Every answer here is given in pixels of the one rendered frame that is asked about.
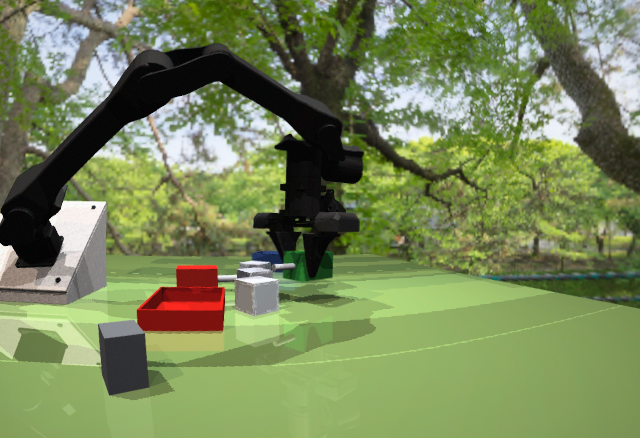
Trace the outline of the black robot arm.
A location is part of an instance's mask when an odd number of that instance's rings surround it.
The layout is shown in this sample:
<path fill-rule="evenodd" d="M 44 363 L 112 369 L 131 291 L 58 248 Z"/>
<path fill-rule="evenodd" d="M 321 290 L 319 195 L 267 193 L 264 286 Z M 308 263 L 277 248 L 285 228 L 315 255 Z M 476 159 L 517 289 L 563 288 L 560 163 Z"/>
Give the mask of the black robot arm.
<path fill-rule="evenodd" d="M 288 134 L 275 146 L 287 151 L 286 178 L 350 184 L 361 179 L 365 152 L 342 144 L 343 124 L 323 102 L 290 91 L 221 43 L 149 49 L 134 58 L 108 97 L 44 162 L 15 180 L 1 208 L 0 243 L 14 249 L 16 268 L 54 265 L 64 237 L 50 218 L 62 208 L 66 183 L 123 126 L 218 81 L 287 121 L 306 141 Z"/>

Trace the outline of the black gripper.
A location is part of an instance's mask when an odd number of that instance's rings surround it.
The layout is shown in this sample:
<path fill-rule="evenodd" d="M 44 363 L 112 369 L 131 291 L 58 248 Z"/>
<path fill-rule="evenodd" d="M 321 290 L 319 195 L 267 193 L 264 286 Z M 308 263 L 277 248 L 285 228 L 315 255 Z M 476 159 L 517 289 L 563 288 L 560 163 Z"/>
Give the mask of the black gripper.
<path fill-rule="evenodd" d="M 355 213 L 320 211 L 321 192 L 326 192 L 320 178 L 287 177 L 286 184 L 280 184 L 280 190 L 285 191 L 285 210 L 258 213 L 253 229 L 269 229 L 266 233 L 284 263 L 283 251 L 296 251 L 296 242 L 302 233 L 294 232 L 293 227 L 312 228 L 311 233 L 302 235 L 308 276 L 314 278 L 328 245 L 340 237 L 338 232 L 360 232 L 360 221 Z"/>

